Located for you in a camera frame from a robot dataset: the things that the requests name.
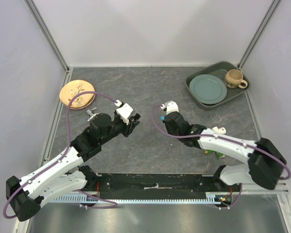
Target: metal corner post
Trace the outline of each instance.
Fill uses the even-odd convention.
[[[60,62],[61,66],[63,67],[63,69],[68,72],[69,71],[69,66],[66,63],[63,55],[61,54],[59,48],[57,47],[51,33],[49,32],[48,27],[46,26],[38,8],[36,7],[35,3],[33,0],[24,0],[27,7],[29,8],[29,10],[32,13],[32,16],[34,17],[35,21],[37,22],[40,30],[42,31],[45,39],[47,40],[49,46],[52,48],[52,50],[54,51],[56,57],[58,58],[58,61]]]
[[[245,53],[243,54],[239,64],[238,68],[241,69],[245,62],[247,61],[249,55],[251,54],[253,48],[255,47],[257,41],[261,37],[263,31],[265,30],[266,26],[268,25],[271,17],[273,16],[274,12],[278,8],[279,4],[281,3],[282,0],[273,0],[270,7],[268,8],[267,12],[264,15],[264,18],[262,19],[258,29],[256,30],[255,34],[253,35]]]

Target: white panel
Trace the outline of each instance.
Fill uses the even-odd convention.
[[[0,1],[0,233],[5,181],[38,168],[64,75],[24,1]]]
[[[291,0],[282,1],[244,73],[261,134],[272,140],[291,169]],[[291,179],[288,181],[291,193]]]
[[[70,66],[238,63],[271,0],[35,0]]]

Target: teal plate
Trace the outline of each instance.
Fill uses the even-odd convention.
[[[193,78],[190,82],[190,90],[200,102],[205,104],[219,103],[227,95],[224,82],[210,74],[201,74]]]

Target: mug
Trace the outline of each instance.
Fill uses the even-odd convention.
[[[231,69],[224,77],[224,83],[228,88],[239,87],[245,89],[248,86],[246,80],[243,80],[243,73],[237,69]]]

